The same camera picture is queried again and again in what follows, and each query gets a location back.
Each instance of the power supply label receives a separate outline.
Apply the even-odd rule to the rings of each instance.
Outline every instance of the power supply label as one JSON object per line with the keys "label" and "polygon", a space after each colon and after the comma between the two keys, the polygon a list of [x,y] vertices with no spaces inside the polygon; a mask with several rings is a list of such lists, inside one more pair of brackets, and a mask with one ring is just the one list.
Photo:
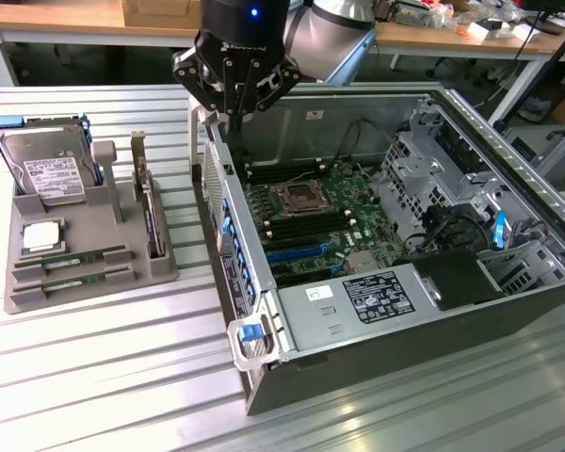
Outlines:
{"label": "power supply label", "polygon": [[363,323],[378,322],[415,311],[393,271],[343,281],[343,286]]}

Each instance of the cpu socket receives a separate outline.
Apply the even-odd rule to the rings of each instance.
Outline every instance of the cpu socket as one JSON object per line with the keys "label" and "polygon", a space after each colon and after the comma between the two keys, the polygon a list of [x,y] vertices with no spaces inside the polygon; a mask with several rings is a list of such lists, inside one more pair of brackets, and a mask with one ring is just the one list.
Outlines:
{"label": "cpu socket", "polygon": [[329,200],[317,181],[285,182],[276,186],[282,208],[289,215],[331,209]]}

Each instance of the aluminum extrusion table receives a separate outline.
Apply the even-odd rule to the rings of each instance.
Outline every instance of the aluminum extrusion table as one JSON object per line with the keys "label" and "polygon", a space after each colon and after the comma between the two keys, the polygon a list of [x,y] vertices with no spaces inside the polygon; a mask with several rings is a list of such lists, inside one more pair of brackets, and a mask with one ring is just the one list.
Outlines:
{"label": "aluminum extrusion table", "polygon": [[565,450],[565,306],[486,346],[246,417],[190,190],[186,97],[176,86],[0,88],[0,115],[88,114],[94,139],[118,145],[120,179],[130,131],[146,131],[180,268],[176,282],[4,314],[0,157],[0,451]]}

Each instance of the motherboard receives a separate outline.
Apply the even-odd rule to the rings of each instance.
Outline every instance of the motherboard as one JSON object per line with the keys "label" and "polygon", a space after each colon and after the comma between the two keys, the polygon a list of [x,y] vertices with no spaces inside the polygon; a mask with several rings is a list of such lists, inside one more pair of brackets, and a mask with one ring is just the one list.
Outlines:
{"label": "motherboard", "polygon": [[402,254],[377,184],[351,159],[263,182],[247,181],[245,196],[279,287],[374,271]]}

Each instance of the gray parts holder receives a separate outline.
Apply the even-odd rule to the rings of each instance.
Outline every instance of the gray parts holder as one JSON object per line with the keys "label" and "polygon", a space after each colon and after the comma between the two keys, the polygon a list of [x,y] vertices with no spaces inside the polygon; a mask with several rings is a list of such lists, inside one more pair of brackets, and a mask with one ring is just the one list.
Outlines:
{"label": "gray parts holder", "polygon": [[[170,234],[156,182],[154,211],[165,253],[150,258],[142,202],[134,182],[115,183],[112,141],[92,145],[105,184],[86,188],[86,201],[46,207],[38,195],[13,195],[4,309],[9,314],[92,299],[178,277]],[[26,255],[25,226],[58,222],[51,249]]]}

